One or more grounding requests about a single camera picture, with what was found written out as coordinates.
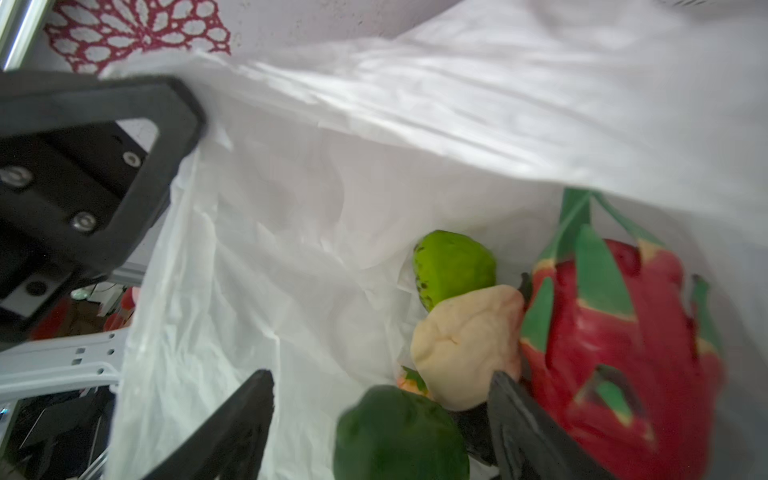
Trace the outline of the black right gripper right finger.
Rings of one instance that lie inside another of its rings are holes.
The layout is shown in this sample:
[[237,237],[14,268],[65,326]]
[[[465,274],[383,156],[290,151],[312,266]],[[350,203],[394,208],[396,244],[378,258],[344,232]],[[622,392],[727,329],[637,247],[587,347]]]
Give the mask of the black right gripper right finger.
[[487,411],[499,479],[614,479],[505,372],[492,377]]

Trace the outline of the green guava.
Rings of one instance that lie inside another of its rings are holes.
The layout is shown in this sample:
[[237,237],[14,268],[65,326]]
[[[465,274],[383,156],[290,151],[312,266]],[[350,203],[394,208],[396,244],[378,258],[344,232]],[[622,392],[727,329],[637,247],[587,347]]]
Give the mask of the green guava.
[[468,479],[460,430],[436,402],[377,385],[338,419],[336,479]]

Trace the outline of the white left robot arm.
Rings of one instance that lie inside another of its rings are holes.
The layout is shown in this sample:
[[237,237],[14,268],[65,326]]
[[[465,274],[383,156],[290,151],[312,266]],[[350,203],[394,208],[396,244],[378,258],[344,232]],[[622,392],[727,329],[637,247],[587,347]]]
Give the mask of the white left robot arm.
[[169,202],[206,116],[171,76],[1,76],[1,399],[115,384],[125,337],[35,341],[72,291],[121,267]]

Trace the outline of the bumpy green custard apple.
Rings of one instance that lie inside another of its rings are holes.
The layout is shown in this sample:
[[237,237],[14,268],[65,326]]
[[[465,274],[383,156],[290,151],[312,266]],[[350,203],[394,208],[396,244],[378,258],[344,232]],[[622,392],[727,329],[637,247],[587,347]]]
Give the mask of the bumpy green custard apple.
[[412,267],[421,304],[431,312],[440,302],[496,285],[496,259],[471,237],[435,230],[414,247]]

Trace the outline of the white plastic bag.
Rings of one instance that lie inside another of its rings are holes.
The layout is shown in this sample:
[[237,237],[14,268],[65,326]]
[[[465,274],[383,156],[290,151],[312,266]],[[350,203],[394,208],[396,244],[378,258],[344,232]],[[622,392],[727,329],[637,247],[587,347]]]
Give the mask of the white plastic bag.
[[182,162],[126,342],[106,475],[140,479],[256,370],[260,475],[331,477],[335,422],[389,383],[435,229],[513,282],[567,186],[603,192],[711,285],[724,349],[708,475],[767,475],[767,5],[465,1],[394,39],[156,52],[208,127]]

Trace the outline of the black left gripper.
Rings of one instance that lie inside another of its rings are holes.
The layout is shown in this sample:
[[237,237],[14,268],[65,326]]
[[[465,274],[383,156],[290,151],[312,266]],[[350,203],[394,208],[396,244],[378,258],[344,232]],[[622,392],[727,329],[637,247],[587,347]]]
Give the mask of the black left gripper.
[[179,79],[1,76],[1,346],[122,266],[169,201],[206,116]]

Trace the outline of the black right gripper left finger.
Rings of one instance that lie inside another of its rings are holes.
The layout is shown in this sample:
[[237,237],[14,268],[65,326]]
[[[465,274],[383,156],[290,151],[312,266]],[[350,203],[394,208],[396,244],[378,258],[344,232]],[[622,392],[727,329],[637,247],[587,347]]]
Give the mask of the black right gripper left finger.
[[274,379],[254,372],[148,479],[255,479],[274,412]]

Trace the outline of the beige round fruit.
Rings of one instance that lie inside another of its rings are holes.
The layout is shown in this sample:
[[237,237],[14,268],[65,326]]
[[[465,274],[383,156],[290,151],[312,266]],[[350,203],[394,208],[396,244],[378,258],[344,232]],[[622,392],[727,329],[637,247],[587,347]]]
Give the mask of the beige round fruit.
[[434,400],[449,411],[487,401],[493,374],[523,373],[524,297],[497,285],[442,301],[415,328],[410,354]]

